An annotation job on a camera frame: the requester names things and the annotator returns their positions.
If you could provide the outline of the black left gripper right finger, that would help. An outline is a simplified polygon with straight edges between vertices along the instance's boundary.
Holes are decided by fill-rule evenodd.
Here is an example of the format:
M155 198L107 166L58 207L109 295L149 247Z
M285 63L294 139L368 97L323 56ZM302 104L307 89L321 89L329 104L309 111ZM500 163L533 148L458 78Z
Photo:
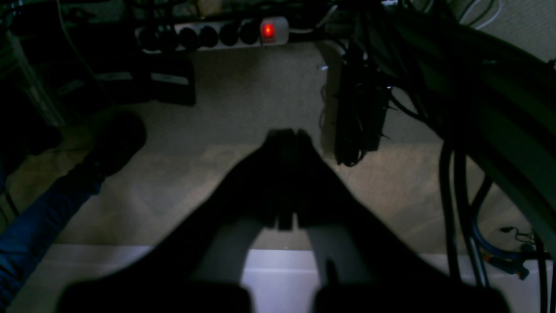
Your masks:
M300 226L312 243L322 287L315 313L508 313L498 290L463 283L428 264L372 214L296 135L307 203Z

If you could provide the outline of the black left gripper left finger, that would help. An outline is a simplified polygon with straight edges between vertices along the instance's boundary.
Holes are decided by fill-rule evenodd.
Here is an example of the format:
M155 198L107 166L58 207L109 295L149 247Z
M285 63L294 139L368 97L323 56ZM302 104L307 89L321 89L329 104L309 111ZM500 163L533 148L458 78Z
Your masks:
M278 206L270 204L294 152L292 129L272 130L211 196L149 253L101 279L67 287L60 313L250 313L246 256Z

